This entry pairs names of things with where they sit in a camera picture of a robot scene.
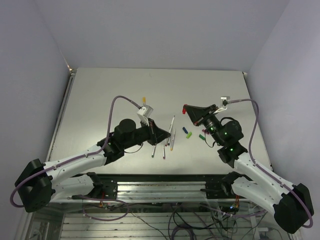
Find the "red marker pen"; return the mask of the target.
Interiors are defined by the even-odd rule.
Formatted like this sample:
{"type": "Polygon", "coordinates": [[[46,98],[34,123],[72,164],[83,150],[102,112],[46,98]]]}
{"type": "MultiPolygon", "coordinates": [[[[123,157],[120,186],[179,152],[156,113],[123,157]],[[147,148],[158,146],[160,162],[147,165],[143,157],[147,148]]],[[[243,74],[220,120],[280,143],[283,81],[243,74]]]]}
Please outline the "red marker pen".
{"type": "Polygon", "coordinates": [[[170,123],[170,126],[169,126],[169,137],[168,138],[170,138],[171,137],[171,135],[172,135],[172,130],[173,130],[173,126],[174,126],[174,121],[175,121],[175,115],[173,116],[173,118],[172,118],[172,120],[171,120],[171,123],[170,123]]]}

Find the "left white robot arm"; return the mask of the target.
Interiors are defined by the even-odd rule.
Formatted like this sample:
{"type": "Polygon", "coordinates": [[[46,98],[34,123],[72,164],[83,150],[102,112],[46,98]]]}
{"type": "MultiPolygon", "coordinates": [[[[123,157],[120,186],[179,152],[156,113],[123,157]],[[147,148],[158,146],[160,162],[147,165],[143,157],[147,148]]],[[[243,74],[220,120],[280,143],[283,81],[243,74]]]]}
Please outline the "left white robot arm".
{"type": "Polygon", "coordinates": [[[41,162],[38,158],[30,161],[16,180],[10,203],[32,213],[46,206],[54,197],[62,193],[62,182],[86,170],[102,167],[117,161],[125,155],[125,150],[144,142],[155,146],[170,137],[170,133],[159,128],[148,118],[140,128],[132,119],[122,120],[110,135],[80,155],[61,160],[41,162]],[[14,202],[18,194],[22,203],[14,202]]]}

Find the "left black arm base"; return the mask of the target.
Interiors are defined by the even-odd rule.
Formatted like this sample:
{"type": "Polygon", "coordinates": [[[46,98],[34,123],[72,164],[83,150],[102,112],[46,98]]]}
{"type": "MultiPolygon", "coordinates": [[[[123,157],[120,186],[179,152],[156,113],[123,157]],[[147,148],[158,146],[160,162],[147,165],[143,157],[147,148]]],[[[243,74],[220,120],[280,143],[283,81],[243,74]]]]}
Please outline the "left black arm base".
{"type": "Polygon", "coordinates": [[[89,187],[90,191],[84,193],[73,194],[71,198],[73,200],[102,200],[111,199],[115,200],[118,193],[118,183],[111,178],[102,178],[95,172],[88,172],[82,177],[86,177],[88,180],[85,185],[89,187]]]}

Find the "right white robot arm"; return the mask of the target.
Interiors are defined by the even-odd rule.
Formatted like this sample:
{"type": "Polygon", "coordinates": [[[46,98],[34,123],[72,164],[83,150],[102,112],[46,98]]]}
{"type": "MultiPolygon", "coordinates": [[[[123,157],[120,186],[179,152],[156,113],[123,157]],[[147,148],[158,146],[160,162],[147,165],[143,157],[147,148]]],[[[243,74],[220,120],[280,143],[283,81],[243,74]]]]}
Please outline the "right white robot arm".
{"type": "Polygon", "coordinates": [[[218,107],[198,107],[185,104],[195,126],[204,126],[221,148],[220,159],[233,171],[223,179],[220,192],[226,198],[244,197],[273,215],[276,223],[287,233],[295,234],[300,228],[313,225],[313,204],[309,189],[302,183],[295,185],[278,176],[255,160],[252,153],[240,144],[244,137],[240,123],[231,118],[222,124],[217,119],[218,107]]]}

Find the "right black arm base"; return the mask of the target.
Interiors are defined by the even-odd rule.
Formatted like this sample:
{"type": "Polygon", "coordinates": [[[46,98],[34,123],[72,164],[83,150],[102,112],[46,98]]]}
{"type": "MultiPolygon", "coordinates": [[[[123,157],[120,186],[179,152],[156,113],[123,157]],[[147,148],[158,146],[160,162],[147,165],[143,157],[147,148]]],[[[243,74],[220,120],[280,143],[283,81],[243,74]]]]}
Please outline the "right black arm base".
{"type": "Polygon", "coordinates": [[[245,177],[247,180],[252,179],[244,174],[232,171],[227,175],[224,175],[220,180],[207,181],[205,187],[201,188],[200,191],[206,194],[207,199],[223,199],[236,197],[231,185],[236,179],[245,177]]]}

